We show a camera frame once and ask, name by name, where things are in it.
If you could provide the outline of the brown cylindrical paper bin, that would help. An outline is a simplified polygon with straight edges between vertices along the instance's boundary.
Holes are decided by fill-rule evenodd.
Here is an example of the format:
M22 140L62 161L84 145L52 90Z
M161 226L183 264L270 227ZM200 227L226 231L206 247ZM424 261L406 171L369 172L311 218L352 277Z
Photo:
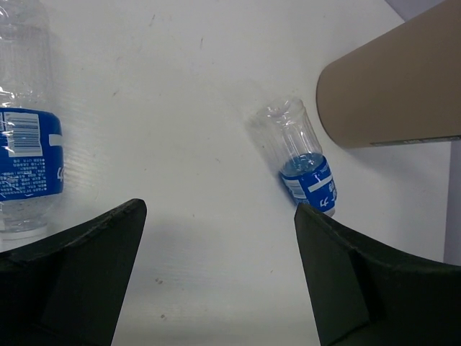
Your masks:
M316 104L343 148L460 139L460 2L443 1L327 65Z

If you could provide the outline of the clear bottle blue label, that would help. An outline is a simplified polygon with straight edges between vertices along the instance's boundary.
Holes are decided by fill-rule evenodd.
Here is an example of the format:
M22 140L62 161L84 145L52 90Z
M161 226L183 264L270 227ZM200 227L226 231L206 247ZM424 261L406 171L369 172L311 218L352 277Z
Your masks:
M333 216L337 190L303 101L285 97L252 115L249 132L263 159L295 205Z

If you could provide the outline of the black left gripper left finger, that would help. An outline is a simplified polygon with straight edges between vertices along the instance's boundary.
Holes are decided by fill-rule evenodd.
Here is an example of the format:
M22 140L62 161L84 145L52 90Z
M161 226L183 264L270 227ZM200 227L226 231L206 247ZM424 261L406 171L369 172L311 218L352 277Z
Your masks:
M111 345L147 206L96 218L1 253L2 345Z

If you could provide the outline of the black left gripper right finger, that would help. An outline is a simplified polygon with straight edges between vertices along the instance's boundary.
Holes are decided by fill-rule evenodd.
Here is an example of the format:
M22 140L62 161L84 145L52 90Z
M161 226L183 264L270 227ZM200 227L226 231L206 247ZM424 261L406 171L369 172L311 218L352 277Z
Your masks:
M295 230L322 345L458 345L460 268L390 247L309 205Z

